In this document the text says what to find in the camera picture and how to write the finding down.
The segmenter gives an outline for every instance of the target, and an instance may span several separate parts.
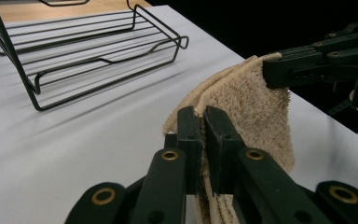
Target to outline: table surface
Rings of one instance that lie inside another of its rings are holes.
[[[202,80],[243,61],[167,6],[149,11],[181,35],[176,61],[126,85],[45,112],[34,110],[14,66],[0,57],[0,223],[63,223],[88,188],[143,177],[162,149],[162,124]],[[291,93],[296,166],[314,190],[325,180],[358,188],[358,135]],[[195,223],[187,200],[186,223]]]

